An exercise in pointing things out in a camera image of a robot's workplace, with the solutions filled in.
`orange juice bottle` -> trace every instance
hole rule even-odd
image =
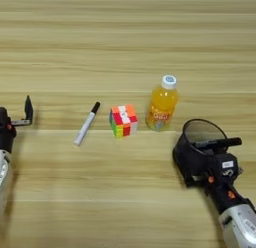
[[[166,75],[163,77],[162,84],[158,85],[152,92],[152,99],[146,116],[148,127],[154,131],[167,130],[177,102],[176,78]]]

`wooden table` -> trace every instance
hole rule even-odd
[[[0,247],[225,247],[211,203],[182,185],[171,151],[194,117],[220,125],[256,203],[256,0],[0,0],[0,102],[18,130],[16,180]],[[181,100],[171,130],[144,123],[164,74]],[[83,145],[74,137],[102,103]],[[108,113],[133,103],[137,135],[113,137]]]

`white bottle cap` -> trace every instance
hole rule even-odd
[[[172,90],[176,88],[176,78],[172,75],[166,75],[162,80],[162,87],[167,90]]]

